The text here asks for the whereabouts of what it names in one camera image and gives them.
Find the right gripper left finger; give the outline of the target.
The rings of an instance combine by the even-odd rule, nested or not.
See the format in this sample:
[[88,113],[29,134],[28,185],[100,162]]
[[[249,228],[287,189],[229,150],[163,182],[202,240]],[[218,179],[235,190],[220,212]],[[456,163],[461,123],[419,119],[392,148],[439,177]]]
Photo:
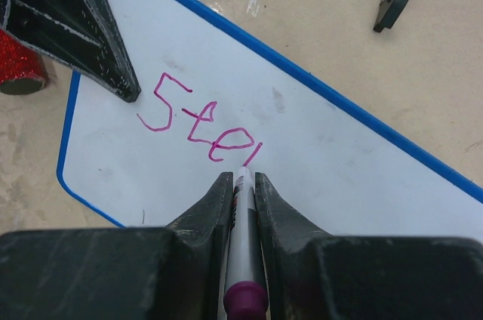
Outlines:
[[164,227],[1,237],[3,319],[216,319],[233,198],[223,172]]

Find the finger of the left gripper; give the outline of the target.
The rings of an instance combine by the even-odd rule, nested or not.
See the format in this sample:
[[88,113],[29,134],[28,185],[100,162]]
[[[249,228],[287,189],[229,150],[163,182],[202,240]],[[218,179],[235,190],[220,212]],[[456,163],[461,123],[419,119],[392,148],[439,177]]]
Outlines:
[[140,95],[108,0],[1,0],[1,28],[127,103]]

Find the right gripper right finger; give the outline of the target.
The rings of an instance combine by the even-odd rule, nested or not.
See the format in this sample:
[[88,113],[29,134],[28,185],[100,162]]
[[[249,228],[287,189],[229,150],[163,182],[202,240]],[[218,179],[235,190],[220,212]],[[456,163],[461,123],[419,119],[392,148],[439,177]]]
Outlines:
[[470,238],[334,236],[263,173],[255,202],[273,319],[480,319],[482,246]]

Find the purple whiteboard marker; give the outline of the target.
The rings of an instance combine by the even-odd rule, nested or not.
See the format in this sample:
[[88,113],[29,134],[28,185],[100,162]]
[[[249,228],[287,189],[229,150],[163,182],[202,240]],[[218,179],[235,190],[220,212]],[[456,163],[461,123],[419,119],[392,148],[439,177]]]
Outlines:
[[254,181],[243,166],[233,193],[223,306],[228,319],[265,319],[268,305]]

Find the blue framed whiteboard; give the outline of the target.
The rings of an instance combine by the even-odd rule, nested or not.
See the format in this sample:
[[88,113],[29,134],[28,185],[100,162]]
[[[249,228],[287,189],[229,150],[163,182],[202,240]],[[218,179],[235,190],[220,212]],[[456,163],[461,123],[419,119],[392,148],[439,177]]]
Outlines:
[[119,226],[164,226],[223,171],[267,175],[335,235],[482,237],[482,190],[197,0],[108,0],[141,94],[83,75],[57,177]]

